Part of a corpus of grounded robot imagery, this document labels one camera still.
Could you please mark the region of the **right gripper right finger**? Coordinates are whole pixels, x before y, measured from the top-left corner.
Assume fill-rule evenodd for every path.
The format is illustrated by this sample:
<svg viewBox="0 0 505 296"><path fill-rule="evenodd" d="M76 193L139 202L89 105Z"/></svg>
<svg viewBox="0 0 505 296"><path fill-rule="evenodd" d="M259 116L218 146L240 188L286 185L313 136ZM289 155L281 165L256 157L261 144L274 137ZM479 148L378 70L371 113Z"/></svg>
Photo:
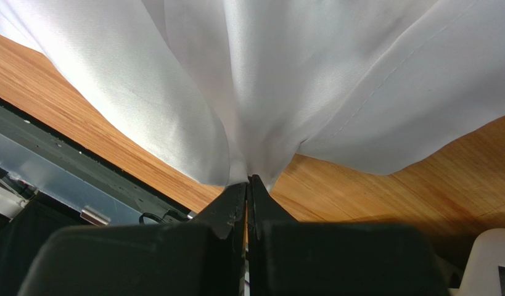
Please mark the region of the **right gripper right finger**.
<svg viewBox="0 0 505 296"><path fill-rule="evenodd" d="M448 295L423 234L401 223L299 222L253 175L252 295Z"/></svg>

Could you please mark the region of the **white long sleeve shirt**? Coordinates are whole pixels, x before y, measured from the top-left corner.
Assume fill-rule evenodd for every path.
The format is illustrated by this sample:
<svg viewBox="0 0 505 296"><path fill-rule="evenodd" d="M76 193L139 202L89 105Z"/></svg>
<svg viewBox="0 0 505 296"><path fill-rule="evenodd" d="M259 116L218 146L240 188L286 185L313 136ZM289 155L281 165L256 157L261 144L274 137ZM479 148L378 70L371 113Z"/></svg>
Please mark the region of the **white long sleeve shirt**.
<svg viewBox="0 0 505 296"><path fill-rule="evenodd" d="M505 116L505 1L0 1L0 35L208 185L388 175Z"/></svg>

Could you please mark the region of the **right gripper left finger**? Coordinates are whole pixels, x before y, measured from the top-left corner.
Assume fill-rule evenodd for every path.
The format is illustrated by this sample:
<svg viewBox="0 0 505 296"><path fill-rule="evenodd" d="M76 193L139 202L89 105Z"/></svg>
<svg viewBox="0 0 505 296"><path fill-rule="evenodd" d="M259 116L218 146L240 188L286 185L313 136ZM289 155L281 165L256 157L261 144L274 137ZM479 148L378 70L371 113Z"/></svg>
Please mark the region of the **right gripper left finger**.
<svg viewBox="0 0 505 296"><path fill-rule="evenodd" d="M35 257L20 295L243 295L244 183L188 222L75 226Z"/></svg>

